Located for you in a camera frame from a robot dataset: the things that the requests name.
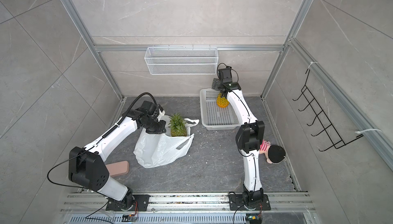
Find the yellow pineapple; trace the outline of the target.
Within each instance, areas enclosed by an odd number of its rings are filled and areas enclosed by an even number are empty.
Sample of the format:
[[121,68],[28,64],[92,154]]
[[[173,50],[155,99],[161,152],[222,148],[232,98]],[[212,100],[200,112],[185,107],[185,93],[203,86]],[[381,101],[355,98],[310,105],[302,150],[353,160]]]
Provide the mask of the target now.
[[229,101],[223,96],[223,94],[218,93],[216,104],[220,108],[226,108],[229,105]]

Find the green-yellow pineapple front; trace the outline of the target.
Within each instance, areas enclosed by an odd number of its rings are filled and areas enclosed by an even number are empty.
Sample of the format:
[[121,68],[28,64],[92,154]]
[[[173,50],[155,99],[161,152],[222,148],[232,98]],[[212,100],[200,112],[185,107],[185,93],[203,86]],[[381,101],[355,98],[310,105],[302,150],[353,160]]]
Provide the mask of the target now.
[[171,129],[172,137],[186,137],[187,129],[186,129],[186,121],[182,117],[180,113],[175,113],[171,116],[169,127]]

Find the white plastic bag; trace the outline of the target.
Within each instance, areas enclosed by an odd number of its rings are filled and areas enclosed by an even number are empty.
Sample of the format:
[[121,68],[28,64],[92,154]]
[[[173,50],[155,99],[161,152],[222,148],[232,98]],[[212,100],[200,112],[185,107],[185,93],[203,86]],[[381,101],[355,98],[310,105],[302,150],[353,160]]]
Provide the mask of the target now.
[[158,118],[166,122],[166,132],[148,134],[143,129],[134,149],[137,162],[144,168],[164,166],[187,155],[194,139],[191,128],[199,124],[198,119],[185,118],[186,136],[172,137],[169,125],[171,117],[161,112]]

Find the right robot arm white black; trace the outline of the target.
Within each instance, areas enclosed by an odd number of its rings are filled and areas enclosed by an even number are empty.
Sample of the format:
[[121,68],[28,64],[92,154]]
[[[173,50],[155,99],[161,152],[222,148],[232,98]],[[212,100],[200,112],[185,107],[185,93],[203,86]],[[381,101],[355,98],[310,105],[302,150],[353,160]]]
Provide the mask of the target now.
[[250,206],[261,202],[264,199],[264,191],[260,178],[259,151],[263,141],[265,124],[258,120],[250,110],[238,83],[224,83],[215,78],[212,82],[212,89],[219,91],[228,100],[240,123],[235,143],[244,159],[244,203]]

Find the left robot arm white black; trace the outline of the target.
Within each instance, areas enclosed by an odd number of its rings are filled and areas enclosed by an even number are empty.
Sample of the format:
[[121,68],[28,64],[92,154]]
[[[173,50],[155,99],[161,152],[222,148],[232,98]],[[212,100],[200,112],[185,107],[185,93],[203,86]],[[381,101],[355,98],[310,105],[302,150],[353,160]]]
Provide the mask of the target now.
[[75,147],[69,153],[69,180],[98,192],[113,201],[125,204],[133,200],[132,190],[110,176],[105,161],[114,149],[140,128],[150,134],[166,132],[165,114],[161,105],[143,101],[137,109],[129,108],[103,135],[85,147]]

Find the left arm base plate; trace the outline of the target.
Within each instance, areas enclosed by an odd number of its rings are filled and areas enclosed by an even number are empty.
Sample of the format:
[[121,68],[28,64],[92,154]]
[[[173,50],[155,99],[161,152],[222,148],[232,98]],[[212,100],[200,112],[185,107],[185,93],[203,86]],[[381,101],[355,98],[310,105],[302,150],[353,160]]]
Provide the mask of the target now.
[[137,194],[127,195],[123,200],[117,201],[109,199],[109,203],[106,206],[106,211],[146,211],[149,204],[150,195],[148,194]]

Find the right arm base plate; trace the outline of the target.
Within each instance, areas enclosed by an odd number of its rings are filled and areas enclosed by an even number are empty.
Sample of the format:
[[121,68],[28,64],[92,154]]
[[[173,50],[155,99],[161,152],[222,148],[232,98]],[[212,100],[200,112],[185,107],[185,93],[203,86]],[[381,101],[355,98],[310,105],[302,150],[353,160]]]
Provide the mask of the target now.
[[257,196],[253,199],[245,194],[228,193],[228,202],[231,211],[270,211],[270,201],[268,195]]

